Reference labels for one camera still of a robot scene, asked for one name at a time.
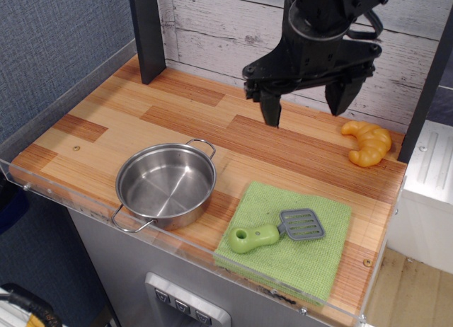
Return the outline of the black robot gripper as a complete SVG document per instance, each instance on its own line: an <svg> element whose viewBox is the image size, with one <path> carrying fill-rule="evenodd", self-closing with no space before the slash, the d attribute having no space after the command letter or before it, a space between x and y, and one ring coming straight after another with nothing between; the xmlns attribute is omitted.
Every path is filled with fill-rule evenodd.
<svg viewBox="0 0 453 327"><path fill-rule="evenodd" d="M248 99L279 127L281 96L324 86L332 115L343 114L373 75L382 22L368 1L286 1L277 47L243 69Z"/></svg>

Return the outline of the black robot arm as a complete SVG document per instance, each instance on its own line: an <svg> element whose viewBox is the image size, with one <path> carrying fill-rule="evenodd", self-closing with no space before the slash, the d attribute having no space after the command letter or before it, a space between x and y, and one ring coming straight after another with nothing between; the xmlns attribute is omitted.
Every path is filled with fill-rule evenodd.
<svg viewBox="0 0 453 327"><path fill-rule="evenodd" d="M283 95L324 86L332 115L344 113L374 73L383 24L374 7L388 0L285 0L282 34L268 54L243 68L246 97L278 127Z"/></svg>

